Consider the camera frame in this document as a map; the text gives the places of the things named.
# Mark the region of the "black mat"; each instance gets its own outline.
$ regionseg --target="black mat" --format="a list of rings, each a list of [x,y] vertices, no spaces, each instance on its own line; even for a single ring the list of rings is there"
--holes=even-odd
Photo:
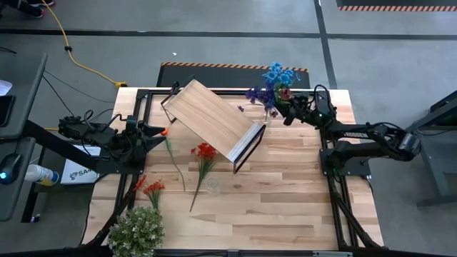
[[[308,69],[284,67],[298,73],[300,81],[293,83],[293,89],[309,89]],[[192,75],[209,88],[251,88],[263,85],[262,74],[268,66],[249,66],[241,64],[199,64],[199,63],[162,63],[158,87],[171,87],[175,81],[187,81]]]

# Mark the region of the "paper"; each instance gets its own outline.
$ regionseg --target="paper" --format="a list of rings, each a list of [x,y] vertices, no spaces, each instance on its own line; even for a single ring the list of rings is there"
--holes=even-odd
[[[5,96],[11,87],[13,87],[13,84],[9,83],[8,81],[0,80],[0,96]]]
[[[74,145],[77,149],[84,151],[83,146]],[[92,156],[100,155],[100,147],[86,146]],[[100,176],[95,171],[85,168],[74,161],[66,160],[64,172],[62,173],[62,184],[93,183]]]

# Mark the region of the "yellow cable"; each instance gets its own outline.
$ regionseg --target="yellow cable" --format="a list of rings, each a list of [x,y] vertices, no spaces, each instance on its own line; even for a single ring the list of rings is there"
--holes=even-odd
[[[65,34],[65,31],[64,31],[64,28],[62,27],[62,24],[60,23],[59,21],[59,18],[57,18],[56,14],[51,10],[51,8],[49,7],[49,5],[44,1],[44,0],[41,0],[43,2],[43,4],[46,6],[46,8],[51,12],[52,16],[54,16],[54,18],[56,19],[57,21],[57,24],[59,25],[60,27],[60,30],[62,31],[62,34],[64,35],[64,39],[65,39],[65,44],[67,47],[70,47],[70,43],[69,43],[69,40],[68,38],[66,37],[66,34]],[[87,66],[84,66],[80,63],[78,63],[77,61],[74,60],[73,58],[73,55],[71,54],[71,51],[70,50],[66,50],[67,53],[69,53],[69,56],[70,56],[70,59],[73,61],[73,63],[75,63],[77,66],[83,68],[83,69],[86,69],[88,71],[92,71],[94,72],[95,74],[98,74],[99,76],[101,76],[102,78],[108,80],[109,82],[113,83],[114,86],[116,86],[117,88],[120,88],[122,86],[127,86],[127,82],[123,81],[123,82],[116,82],[112,79],[110,79],[108,76],[102,74],[100,71],[96,71],[94,69],[91,69]]]

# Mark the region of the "white flower bush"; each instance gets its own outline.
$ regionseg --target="white flower bush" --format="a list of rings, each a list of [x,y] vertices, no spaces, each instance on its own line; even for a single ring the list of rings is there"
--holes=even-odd
[[[118,257],[148,257],[164,243],[162,215],[153,208],[135,207],[110,228],[109,248]]]

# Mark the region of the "computer mouse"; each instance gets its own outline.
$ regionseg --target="computer mouse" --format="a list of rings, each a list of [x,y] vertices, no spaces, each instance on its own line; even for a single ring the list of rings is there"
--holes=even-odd
[[[0,162],[0,183],[8,185],[15,182],[21,166],[21,155],[10,153]]]

